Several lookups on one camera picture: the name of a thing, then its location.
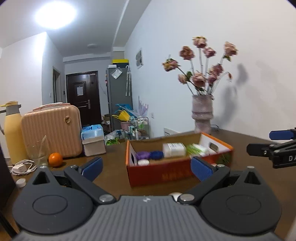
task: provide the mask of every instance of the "red box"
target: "red box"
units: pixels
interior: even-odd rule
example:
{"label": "red box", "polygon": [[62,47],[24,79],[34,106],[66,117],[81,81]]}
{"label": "red box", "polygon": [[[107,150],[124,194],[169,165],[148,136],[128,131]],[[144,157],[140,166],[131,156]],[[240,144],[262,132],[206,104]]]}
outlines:
{"label": "red box", "polygon": [[231,163],[233,147],[206,133],[178,134],[149,140],[128,141],[126,147],[126,168],[131,187],[157,184],[166,181],[183,179],[192,176],[190,156],[163,158],[160,161],[150,161],[148,166],[137,166],[136,152],[155,151],[163,148],[163,143],[200,144],[204,147],[215,147],[210,150],[210,155],[203,157],[209,163]]}

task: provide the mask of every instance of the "vase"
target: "vase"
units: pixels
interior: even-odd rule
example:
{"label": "vase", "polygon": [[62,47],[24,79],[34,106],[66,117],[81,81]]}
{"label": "vase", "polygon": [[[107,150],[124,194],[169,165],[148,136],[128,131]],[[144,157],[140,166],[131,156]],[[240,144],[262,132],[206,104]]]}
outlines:
{"label": "vase", "polygon": [[195,133],[211,133],[210,120],[213,118],[211,95],[192,96],[192,118],[195,120]]}

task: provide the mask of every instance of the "yellow thermos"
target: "yellow thermos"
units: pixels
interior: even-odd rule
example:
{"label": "yellow thermos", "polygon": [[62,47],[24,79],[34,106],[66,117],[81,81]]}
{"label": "yellow thermos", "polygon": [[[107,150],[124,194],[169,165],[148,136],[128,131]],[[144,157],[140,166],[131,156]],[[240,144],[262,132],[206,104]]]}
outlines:
{"label": "yellow thermos", "polygon": [[17,101],[11,101],[0,107],[6,107],[5,110],[0,110],[0,113],[6,112],[4,121],[4,130],[0,126],[1,132],[5,135],[6,144],[12,164],[28,159],[26,147],[24,144],[21,128],[20,110],[22,105]]}

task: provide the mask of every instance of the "pink suitcase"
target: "pink suitcase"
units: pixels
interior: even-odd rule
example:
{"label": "pink suitcase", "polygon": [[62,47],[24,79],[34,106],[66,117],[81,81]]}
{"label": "pink suitcase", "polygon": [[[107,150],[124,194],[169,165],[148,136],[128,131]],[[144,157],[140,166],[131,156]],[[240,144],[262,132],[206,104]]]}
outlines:
{"label": "pink suitcase", "polygon": [[45,135],[49,154],[58,152],[63,157],[75,157],[83,149],[79,109],[69,103],[33,109],[22,117],[22,132],[28,153]]}

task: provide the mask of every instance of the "wall picture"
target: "wall picture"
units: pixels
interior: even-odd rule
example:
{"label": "wall picture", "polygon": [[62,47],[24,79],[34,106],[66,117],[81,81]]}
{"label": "wall picture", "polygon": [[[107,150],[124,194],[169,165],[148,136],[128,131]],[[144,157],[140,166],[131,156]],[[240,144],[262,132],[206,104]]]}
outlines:
{"label": "wall picture", "polygon": [[144,65],[143,64],[142,49],[140,49],[140,51],[136,55],[136,65],[137,65],[138,69]]}

